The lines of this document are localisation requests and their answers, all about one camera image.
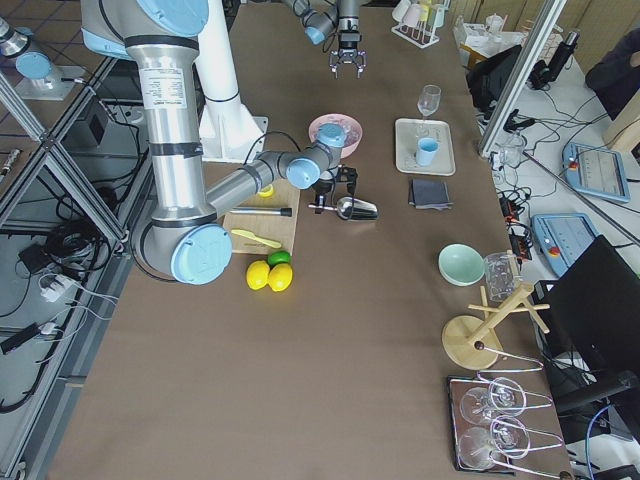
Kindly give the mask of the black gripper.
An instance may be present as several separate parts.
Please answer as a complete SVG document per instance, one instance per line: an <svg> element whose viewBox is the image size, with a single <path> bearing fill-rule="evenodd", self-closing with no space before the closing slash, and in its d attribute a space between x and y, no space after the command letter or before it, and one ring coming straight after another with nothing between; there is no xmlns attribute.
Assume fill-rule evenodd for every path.
<svg viewBox="0 0 640 480"><path fill-rule="evenodd" d="M362 35L359 31L340 30L337 34L338 49L330 52L329 67L335 79L339 78L341 65L354 65L356 78L362 78L366 68L366 52L359 50Z"/></svg>
<svg viewBox="0 0 640 480"><path fill-rule="evenodd" d="M357 170L346 165L338 165L323 172L320 178L314 183L314 200L308 204L315 214L325 211L333 211L334 206L329 201L329 197L339 184L345 184L346 190L351 200L355 199L357 188Z"/></svg>

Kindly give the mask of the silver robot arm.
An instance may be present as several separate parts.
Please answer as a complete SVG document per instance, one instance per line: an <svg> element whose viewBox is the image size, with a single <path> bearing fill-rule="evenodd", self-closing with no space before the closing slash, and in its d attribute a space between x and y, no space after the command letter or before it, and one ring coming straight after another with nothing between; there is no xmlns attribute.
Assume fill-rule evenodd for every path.
<svg viewBox="0 0 640 480"><path fill-rule="evenodd" d="M144 261L175 280L215 280L232 254L218 218L279 178L299 189L338 165L343 128L322 125L300 152L266 151L207 187L203 164L247 153L261 131L241 103L218 1L85 1L86 46L137 64L158 203L136 238Z"/></svg>
<svg viewBox="0 0 640 480"><path fill-rule="evenodd" d="M314 45L324 44L331 38L337 40L337 47L329 51L329 67L335 78L343 65L354 66L356 77L361 78L367 61L366 52L359 49L362 34L358 1L335 1L324 12L317 11L309 1L290 0L284 4L301 21L305 34Z"/></svg>

